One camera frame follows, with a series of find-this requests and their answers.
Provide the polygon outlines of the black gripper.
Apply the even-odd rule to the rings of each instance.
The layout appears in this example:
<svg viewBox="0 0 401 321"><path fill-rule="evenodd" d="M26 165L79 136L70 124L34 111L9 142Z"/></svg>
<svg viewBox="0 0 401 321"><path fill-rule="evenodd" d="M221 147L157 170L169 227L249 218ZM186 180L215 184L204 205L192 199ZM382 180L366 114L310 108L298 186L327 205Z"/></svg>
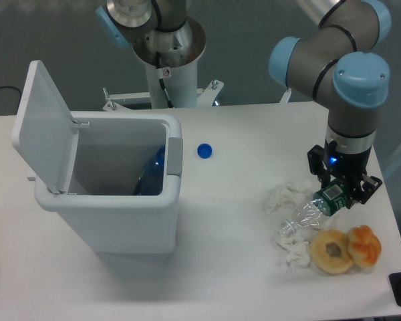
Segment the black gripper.
<svg viewBox="0 0 401 321"><path fill-rule="evenodd" d="M315 145L307 152L310 173L317 177L322 189L329 185L331 177L348 183L348 209L357 203L365 205L383 183L378 177L367 175L371 149L371 144L361 151L353 144L347 148L327 138L324 148Z"/></svg>

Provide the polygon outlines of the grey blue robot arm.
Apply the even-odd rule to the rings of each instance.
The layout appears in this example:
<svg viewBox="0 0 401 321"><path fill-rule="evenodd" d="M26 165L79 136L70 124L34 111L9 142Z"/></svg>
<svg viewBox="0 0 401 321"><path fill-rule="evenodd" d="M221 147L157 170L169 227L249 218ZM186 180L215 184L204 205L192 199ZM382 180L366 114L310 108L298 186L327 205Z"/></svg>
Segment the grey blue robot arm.
<svg viewBox="0 0 401 321"><path fill-rule="evenodd" d="M372 48L387 36L390 13L380 1L298 5L318 34L308 41L280 40L269 57L269 74L327 109L324 145L307 154L310 172L324 191L339 185L346 207L364 204L382 183L368 176L366 165L390 79L388 64ZM131 46L143 62L153 108L213 103L213 90L197 87L206 39L185 1L107 1L96 16L112 41Z"/></svg>

